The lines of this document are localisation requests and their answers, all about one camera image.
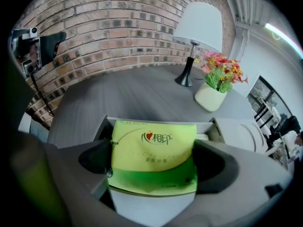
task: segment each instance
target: black lamp base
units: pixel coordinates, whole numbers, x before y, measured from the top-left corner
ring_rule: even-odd
[[[192,57],[187,58],[185,68],[182,74],[175,79],[175,82],[185,87],[191,87],[193,85],[190,79],[190,71],[193,67],[194,60]]]

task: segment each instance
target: gray tabletop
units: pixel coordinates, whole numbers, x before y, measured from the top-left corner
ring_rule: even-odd
[[[95,140],[104,115],[122,119],[208,122],[213,117],[253,119],[250,103],[236,91],[227,94],[221,107],[208,112],[194,100],[204,83],[193,68],[192,87],[174,79],[184,66],[141,67],[102,74],[68,88],[56,111],[48,142],[58,148]]]

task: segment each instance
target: fluorescent tube light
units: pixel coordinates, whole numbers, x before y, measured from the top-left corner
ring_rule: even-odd
[[[272,26],[269,23],[265,24],[265,28],[268,28],[269,30],[271,30],[272,32],[274,32],[275,34],[277,34],[278,36],[280,36],[282,39],[284,39],[287,43],[289,43],[289,45],[291,47],[293,47],[294,50],[297,51],[297,53],[303,59],[303,51],[302,51],[302,49],[295,42],[293,42],[286,34],[284,34],[282,31],[280,31],[279,29],[277,29],[276,27]]]

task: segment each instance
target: camera lens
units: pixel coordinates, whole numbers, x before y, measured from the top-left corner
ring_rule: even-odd
[[[27,71],[28,71],[29,73],[32,73],[33,70],[34,70],[34,67],[33,67],[33,66],[29,66],[28,69],[27,69]]]

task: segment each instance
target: white lamp shade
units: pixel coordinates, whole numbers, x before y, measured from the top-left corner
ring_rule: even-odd
[[[221,52],[223,29],[220,11],[204,2],[189,3],[173,37],[187,44],[196,41],[200,43],[197,47]]]

